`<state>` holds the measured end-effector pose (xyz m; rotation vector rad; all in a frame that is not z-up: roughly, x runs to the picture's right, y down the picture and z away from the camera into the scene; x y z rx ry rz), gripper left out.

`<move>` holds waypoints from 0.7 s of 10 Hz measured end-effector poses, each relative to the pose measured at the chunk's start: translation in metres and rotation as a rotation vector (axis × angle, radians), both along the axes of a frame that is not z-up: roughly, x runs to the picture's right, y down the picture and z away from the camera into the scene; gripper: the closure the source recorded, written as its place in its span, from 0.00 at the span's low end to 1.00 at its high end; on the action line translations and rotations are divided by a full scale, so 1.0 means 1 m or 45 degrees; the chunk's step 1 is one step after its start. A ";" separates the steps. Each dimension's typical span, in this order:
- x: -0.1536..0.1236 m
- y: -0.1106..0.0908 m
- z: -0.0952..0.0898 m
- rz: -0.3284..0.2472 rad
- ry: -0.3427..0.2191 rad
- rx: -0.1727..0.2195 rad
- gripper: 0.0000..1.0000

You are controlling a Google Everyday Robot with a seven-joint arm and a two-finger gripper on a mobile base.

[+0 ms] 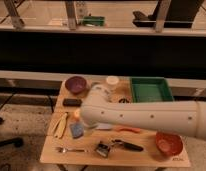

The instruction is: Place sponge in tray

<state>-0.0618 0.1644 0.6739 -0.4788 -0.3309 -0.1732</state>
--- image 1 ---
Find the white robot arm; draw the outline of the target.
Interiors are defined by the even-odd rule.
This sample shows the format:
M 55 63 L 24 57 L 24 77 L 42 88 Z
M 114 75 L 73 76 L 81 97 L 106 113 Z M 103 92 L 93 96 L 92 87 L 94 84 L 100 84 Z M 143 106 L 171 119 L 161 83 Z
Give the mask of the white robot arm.
M 94 85 L 84 99 L 80 115 L 84 125 L 119 124 L 194 137 L 206 141 L 206 102 L 109 102 L 111 91 Z

